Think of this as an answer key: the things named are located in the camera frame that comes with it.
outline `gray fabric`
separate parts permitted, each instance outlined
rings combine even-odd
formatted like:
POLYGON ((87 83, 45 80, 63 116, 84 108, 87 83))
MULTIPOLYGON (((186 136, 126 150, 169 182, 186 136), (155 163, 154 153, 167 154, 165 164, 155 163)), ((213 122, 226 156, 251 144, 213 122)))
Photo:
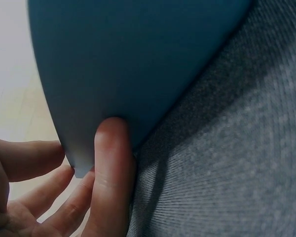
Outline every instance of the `gray fabric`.
POLYGON ((296 0, 248 19, 142 146, 128 236, 296 236, 296 0))

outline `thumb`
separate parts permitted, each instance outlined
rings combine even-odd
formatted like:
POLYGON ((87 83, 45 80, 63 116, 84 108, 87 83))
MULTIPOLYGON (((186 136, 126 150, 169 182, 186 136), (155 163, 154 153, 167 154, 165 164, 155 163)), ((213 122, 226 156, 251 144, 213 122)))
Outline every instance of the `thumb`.
POLYGON ((90 217, 82 236, 126 236, 135 178, 126 122, 119 118, 104 121, 94 144, 95 182, 90 217))

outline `skin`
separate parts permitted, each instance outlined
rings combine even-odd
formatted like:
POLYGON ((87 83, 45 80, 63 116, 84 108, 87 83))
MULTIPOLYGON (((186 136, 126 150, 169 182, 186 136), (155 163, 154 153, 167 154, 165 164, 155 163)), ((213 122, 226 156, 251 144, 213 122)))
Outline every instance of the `skin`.
POLYGON ((89 208, 82 237, 126 236, 136 169, 127 124, 119 118, 107 119, 96 132, 94 146, 95 168, 55 214, 38 223, 37 218, 67 187, 74 170, 60 166, 65 154, 58 142, 0 140, 0 236, 68 237, 80 226, 89 208), (9 182, 32 179, 54 169, 44 184, 8 201, 9 182))

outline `wooden floor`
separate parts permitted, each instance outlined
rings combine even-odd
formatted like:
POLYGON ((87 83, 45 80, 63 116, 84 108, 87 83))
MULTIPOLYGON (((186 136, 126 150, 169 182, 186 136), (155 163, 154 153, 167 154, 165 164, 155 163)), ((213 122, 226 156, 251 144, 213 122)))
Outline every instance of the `wooden floor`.
MULTIPOLYGON (((56 140, 33 56, 26 2, 0 0, 0 139, 56 140)), ((44 182, 46 177, 48 175, 11 184, 9 198, 21 196, 44 182)), ((54 213, 78 182, 74 178, 39 221, 54 213)))

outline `blue folder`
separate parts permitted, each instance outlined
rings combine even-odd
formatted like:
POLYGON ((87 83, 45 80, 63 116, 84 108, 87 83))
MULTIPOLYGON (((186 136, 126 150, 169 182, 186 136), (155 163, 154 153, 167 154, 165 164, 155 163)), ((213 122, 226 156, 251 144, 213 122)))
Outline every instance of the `blue folder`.
POLYGON ((237 27, 251 0, 29 0, 37 67, 67 158, 82 177, 105 118, 136 150, 237 27))

